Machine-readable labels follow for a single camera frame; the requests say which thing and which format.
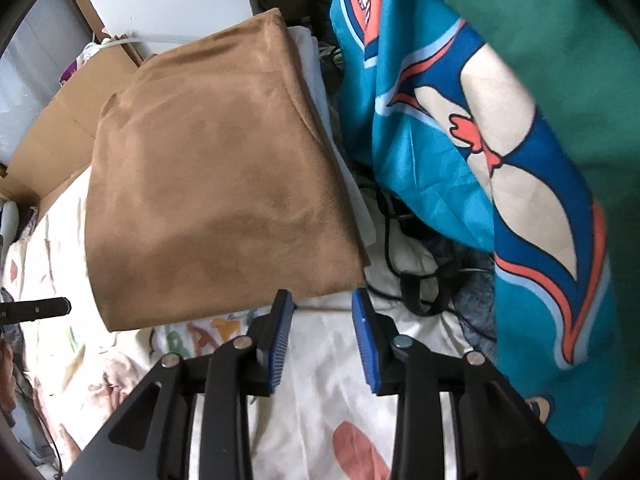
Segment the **cream bear print bedsheet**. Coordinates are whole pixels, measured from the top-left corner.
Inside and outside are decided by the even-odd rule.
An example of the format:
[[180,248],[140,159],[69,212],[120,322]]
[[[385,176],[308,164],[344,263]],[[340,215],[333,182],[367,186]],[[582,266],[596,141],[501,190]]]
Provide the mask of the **cream bear print bedsheet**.
[[[64,468],[70,468],[126,395],[165,353],[205,356],[241,335],[255,310],[109,332],[88,281],[85,216],[89,178],[79,176],[8,250],[6,290],[18,300],[66,297],[62,318],[25,323],[26,387],[35,395]],[[375,309],[433,351],[470,348],[457,318],[420,318],[400,302],[398,271],[435,269],[432,255],[386,224],[374,193],[364,200],[376,229],[367,280]],[[280,385],[248,406],[250,454],[258,479],[384,479],[390,474],[396,401],[375,396],[363,376],[346,292],[299,301]]]

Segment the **teal patterned bag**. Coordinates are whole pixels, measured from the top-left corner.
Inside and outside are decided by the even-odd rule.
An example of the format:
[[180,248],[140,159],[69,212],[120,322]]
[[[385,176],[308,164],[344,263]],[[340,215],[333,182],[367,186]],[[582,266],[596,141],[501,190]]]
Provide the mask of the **teal patterned bag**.
[[442,0],[333,0],[348,154],[495,259],[497,365],[580,474],[618,327],[604,214],[517,76]]

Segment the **brown cardboard sheet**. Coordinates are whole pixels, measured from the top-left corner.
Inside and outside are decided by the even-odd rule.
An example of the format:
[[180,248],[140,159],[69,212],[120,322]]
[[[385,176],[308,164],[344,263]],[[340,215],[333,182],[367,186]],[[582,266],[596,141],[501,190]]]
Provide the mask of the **brown cardboard sheet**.
[[38,204],[91,162],[103,105],[138,69],[126,49],[105,47],[70,76],[17,147],[1,196]]

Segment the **grey wrapped mattress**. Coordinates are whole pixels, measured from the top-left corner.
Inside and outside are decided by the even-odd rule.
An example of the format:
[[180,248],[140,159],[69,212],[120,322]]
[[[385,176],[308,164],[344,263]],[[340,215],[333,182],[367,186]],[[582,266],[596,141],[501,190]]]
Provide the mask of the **grey wrapped mattress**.
[[92,38],[75,0],[37,0],[1,57],[1,163],[60,88],[64,70]]

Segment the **brown graphic t-shirt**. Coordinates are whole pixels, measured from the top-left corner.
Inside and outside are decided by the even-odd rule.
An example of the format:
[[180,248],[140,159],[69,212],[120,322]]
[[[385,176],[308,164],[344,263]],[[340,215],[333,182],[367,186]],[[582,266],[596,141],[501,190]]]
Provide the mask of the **brown graphic t-shirt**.
[[355,213],[278,10],[149,58],[106,101],[85,248],[112,332],[363,284]]

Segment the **green fabric item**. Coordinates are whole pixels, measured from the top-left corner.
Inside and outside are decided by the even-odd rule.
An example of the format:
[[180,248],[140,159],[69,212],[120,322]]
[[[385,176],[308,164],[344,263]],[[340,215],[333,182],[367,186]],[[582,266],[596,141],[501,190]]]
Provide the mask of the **green fabric item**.
[[612,251],[639,248],[639,0],[445,0],[516,71],[600,200]]

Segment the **white folded towel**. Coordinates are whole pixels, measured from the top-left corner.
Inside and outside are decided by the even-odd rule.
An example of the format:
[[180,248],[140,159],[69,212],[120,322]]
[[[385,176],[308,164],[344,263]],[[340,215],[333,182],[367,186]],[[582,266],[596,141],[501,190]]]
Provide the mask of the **white folded towel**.
[[337,133],[340,132],[338,116],[337,111],[331,106],[329,96],[326,93],[326,85],[321,71],[318,40],[303,26],[289,27],[288,34],[297,49],[300,64],[302,64],[304,81],[306,81],[312,102],[314,102],[322,126],[326,130],[335,159],[340,167],[349,200],[352,204],[352,210],[355,214],[360,238],[364,246],[370,247],[376,242],[375,225],[366,201],[358,188],[356,179],[352,175],[341,149],[338,147]]

